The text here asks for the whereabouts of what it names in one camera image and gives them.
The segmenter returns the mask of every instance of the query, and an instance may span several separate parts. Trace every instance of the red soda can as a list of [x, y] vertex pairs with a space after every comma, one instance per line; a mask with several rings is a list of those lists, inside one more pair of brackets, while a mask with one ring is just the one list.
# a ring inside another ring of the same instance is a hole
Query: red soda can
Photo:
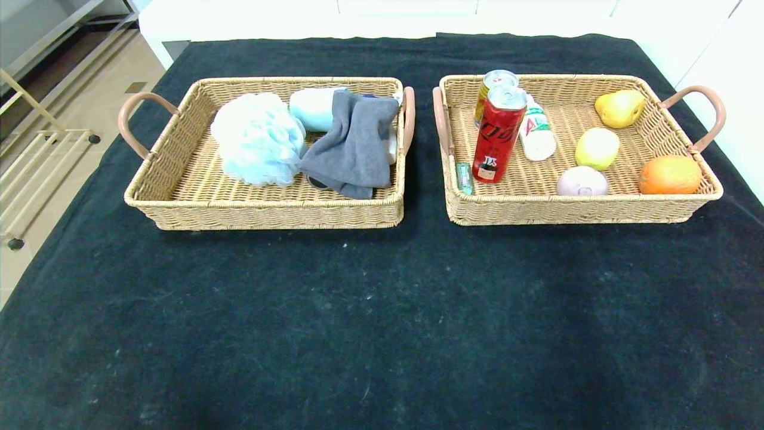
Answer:
[[477, 132], [472, 176], [488, 184], [501, 181], [517, 141], [528, 95], [516, 86], [496, 86], [488, 92]]

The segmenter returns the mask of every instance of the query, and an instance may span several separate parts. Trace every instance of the drying rack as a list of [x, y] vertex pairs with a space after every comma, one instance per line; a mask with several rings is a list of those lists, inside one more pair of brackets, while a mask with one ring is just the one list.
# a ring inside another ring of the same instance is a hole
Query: drying rack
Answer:
[[78, 162], [86, 147], [101, 141], [90, 129], [67, 129], [10, 74], [0, 69], [0, 79], [15, 94], [0, 107], [0, 115], [13, 103], [26, 100], [45, 118], [51, 129], [31, 133], [34, 137], [0, 176], [0, 226], [8, 247], [24, 246], [24, 234], [58, 185]]

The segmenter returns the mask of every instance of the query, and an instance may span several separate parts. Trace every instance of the can lid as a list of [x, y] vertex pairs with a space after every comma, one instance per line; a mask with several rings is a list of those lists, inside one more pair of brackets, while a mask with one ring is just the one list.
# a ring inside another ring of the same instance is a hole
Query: can lid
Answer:
[[483, 84], [488, 89], [499, 85], [517, 86], [519, 82], [520, 80], [517, 79], [517, 75], [509, 70], [492, 70], [483, 77]]
[[528, 106], [528, 93], [518, 86], [496, 86], [488, 91], [490, 103], [497, 109], [522, 109]]

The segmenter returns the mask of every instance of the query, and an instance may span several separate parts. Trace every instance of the green apple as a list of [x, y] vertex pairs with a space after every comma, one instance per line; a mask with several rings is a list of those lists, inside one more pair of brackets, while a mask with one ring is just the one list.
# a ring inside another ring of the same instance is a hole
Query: green apple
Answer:
[[575, 162], [597, 170], [609, 168], [618, 155], [620, 140], [608, 129], [595, 127], [587, 130], [575, 148]]

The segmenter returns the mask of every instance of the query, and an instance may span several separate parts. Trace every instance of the white plastic bottle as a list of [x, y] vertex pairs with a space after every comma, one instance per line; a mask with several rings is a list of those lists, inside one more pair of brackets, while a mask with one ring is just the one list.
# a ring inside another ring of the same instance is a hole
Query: white plastic bottle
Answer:
[[533, 97], [528, 95], [528, 108], [520, 124], [520, 142], [523, 144], [523, 152], [531, 161], [546, 160], [555, 153], [557, 141], [552, 129], [549, 128], [549, 119], [544, 114], [544, 109], [536, 103]]

